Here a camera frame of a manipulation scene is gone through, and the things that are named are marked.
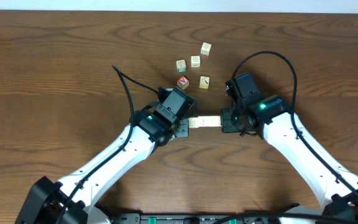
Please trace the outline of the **wooden block red scribble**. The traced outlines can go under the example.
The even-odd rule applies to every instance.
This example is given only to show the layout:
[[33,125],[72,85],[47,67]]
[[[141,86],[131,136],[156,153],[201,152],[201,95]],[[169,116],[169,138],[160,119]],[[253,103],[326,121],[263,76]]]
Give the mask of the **wooden block red scribble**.
[[217,126],[217,127],[221,127],[221,122],[222,122],[222,119],[221,119],[221,117],[220,116],[215,116],[215,125]]

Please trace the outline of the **wooden block ladybug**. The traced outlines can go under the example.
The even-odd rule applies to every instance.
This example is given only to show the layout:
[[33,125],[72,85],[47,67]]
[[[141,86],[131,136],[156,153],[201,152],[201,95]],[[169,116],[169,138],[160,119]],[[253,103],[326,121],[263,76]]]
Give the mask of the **wooden block ladybug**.
[[188,118],[188,126],[189,128],[193,129],[193,128],[198,128],[198,117],[192,117],[192,118]]

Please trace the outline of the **wooden block soccer ball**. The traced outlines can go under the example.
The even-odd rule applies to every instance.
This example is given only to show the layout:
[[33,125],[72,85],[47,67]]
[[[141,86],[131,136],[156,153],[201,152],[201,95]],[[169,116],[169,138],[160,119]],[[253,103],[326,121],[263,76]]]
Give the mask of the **wooden block soccer ball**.
[[210,126],[211,127],[217,127],[214,122],[215,122],[215,116],[211,116],[210,117]]

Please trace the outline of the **teal block umbrella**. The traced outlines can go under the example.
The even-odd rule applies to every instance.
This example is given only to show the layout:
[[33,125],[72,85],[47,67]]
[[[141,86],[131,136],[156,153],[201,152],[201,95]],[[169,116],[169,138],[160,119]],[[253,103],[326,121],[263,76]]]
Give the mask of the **teal block umbrella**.
[[202,122],[204,127],[210,127],[210,117],[209,116],[205,116],[203,118],[203,122]]

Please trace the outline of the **wooden block bee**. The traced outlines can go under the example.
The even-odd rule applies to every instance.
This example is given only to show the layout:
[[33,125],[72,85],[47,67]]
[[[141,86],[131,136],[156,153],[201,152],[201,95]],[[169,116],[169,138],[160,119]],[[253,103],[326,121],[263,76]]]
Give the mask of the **wooden block bee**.
[[203,127],[204,126],[204,118],[202,116],[197,117],[197,127]]

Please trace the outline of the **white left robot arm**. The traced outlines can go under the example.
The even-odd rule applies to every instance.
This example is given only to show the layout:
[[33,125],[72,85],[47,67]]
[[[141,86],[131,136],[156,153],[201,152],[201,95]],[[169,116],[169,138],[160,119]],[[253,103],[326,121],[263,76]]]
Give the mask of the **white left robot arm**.
[[165,100],[134,111],[119,137],[83,167],[58,182],[42,177],[31,187],[16,223],[109,223],[95,207],[130,168],[169,142],[196,102]]

